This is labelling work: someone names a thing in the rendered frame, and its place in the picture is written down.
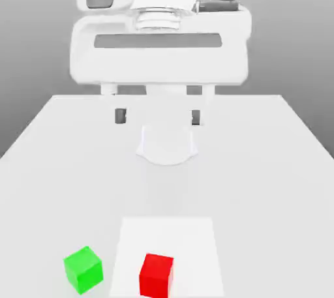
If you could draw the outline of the small red cube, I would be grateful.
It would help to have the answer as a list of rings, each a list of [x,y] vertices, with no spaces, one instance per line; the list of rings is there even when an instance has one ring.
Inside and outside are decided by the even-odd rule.
[[[169,298],[174,259],[146,254],[139,274],[140,295],[148,298]]]

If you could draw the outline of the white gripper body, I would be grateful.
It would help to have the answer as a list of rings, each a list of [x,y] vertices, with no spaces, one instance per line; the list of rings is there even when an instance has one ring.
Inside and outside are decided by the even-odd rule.
[[[85,16],[73,27],[70,75],[80,84],[240,85],[248,76],[248,9],[200,12],[177,31],[139,31],[132,16]]]

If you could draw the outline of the small green cube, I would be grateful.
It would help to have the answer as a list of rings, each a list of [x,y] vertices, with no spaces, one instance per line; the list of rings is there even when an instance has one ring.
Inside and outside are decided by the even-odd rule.
[[[82,295],[104,280],[102,260],[89,246],[63,259],[69,283]]]

